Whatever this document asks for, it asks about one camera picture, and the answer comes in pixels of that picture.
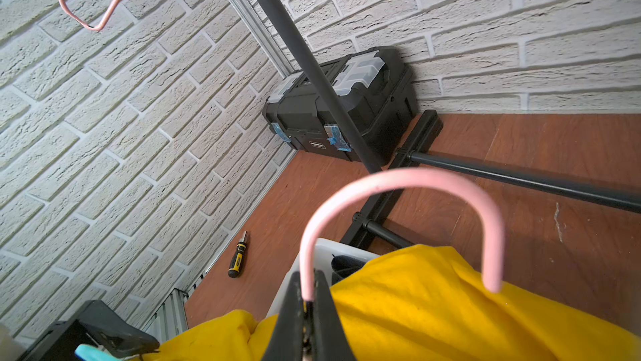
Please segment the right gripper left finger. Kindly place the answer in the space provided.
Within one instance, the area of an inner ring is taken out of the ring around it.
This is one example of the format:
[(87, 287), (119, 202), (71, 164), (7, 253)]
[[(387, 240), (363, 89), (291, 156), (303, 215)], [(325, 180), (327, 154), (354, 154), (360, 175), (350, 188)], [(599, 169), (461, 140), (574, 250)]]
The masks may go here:
[(300, 273), (290, 278), (280, 313), (262, 361), (301, 361), (304, 355), (305, 302), (302, 298)]

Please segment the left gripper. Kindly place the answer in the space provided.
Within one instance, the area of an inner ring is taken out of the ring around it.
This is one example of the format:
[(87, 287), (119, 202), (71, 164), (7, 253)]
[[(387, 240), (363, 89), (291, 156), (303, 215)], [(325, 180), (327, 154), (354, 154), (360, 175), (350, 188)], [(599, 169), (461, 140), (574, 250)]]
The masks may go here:
[(19, 358), (76, 360), (80, 344), (101, 346), (117, 359), (153, 353), (159, 341), (121, 319), (101, 300), (85, 302), (66, 320), (48, 326)]

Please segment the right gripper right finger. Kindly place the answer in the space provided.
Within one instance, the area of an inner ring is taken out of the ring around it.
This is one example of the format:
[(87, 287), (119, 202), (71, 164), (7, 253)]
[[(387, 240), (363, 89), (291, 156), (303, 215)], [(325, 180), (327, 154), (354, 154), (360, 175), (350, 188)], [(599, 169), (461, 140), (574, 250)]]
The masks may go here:
[(309, 302), (310, 360), (356, 360), (334, 304), (325, 274), (315, 270)]

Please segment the teal clothespin yellow shirt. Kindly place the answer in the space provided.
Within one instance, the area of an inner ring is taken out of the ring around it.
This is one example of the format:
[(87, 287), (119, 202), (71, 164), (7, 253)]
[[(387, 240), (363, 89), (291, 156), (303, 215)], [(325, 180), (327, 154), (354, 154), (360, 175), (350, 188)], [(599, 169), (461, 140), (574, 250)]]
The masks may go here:
[(80, 344), (74, 354), (83, 361), (120, 361), (113, 355), (88, 344)]

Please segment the yellow t-shirt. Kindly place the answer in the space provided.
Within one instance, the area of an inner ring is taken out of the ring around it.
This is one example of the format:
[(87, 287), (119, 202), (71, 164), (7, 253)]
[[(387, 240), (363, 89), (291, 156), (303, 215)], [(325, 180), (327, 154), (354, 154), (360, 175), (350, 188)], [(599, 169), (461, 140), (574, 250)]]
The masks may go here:
[(377, 257), (332, 286), (359, 360), (637, 360), (631, 332), (504, 284), (493, 294), (452, 247)]

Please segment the black t-shirt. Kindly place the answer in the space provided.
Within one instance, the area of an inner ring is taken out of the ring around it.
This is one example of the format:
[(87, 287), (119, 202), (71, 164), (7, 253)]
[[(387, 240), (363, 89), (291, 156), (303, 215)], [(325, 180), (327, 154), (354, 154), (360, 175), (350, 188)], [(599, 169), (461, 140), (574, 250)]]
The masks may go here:
[(332, 259), (332, 285), (352, 276), (352, 274), (360, 271), (365, 265), (366, 261), (349, 257), (345, 255), (335, 256)]

